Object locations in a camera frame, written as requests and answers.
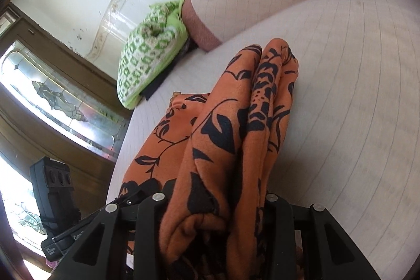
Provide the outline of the orange black floral garment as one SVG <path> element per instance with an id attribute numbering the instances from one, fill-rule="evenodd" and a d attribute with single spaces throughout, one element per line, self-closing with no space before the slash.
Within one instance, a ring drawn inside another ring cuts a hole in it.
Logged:
<path id="1" fill-rule="evenodd" d="M 268 179 L 298 77 L 287 42 L 249 45 L 205 94 L 176 94 L 128 167 L 125 195 L 174 181 L 158 235 L 169 279 L 256 279 Z"/>

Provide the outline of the brown wooden glass door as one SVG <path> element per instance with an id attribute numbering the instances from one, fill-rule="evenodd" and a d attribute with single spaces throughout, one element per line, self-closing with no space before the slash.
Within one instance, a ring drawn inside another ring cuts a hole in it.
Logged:
<path id="1" fill-rule="evenodd" d="M 23 177 L 44 157 L 68 165 L 75 204 L 105 204 L 131 112 L 116 82 L 11 2 L 1 6 L 1 156 Z"/>

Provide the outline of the pink quilted bedspread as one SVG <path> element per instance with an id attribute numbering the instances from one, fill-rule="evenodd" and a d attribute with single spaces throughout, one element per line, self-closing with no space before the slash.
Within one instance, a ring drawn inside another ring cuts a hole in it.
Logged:
<path id="1" fill-rule="evenodd" d="M 107 199 L 174 92 L 211 91 L 241 48 L 275 37 L 299 75 L 270 191 L 324 205 L 382 279 L 403 279 L 419 256 L 419 0 L 306 0 L 189 53 L 133 112 Z"/>

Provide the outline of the green white patterned pillow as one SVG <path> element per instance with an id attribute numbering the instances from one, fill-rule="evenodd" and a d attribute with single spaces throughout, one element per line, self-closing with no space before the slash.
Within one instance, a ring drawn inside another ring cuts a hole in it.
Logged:
<path id="1" fill-rule="evenodd" d="M 184 0 L 155 3 L 128 35 L 117 70 L 117 96 L 134 109 L 141 93 L 174 60 L 189 34 L 182 20 Z"/>

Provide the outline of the dark flat object under pillow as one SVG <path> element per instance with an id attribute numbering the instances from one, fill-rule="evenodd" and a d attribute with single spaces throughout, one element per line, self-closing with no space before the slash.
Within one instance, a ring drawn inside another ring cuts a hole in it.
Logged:
<path id="1" fill-rule="evenodd" d="M 182 49 L 179 51 L 177 56 L 165 67 L 151 82 L 148 84 L 145 89 L 140 93 L 142 99 L 149 100 L 152 95 L 159 89 L 159 87 L 163 84 L 163 82 L 168 78 L 171 71 L 175 68 L 175 66 L 180 63 L 186 55 L 188 55 L 192 50 L 198 48 L 198 45 L 194 40 L 188 38 L 187 42 L 185 42 Z"/>

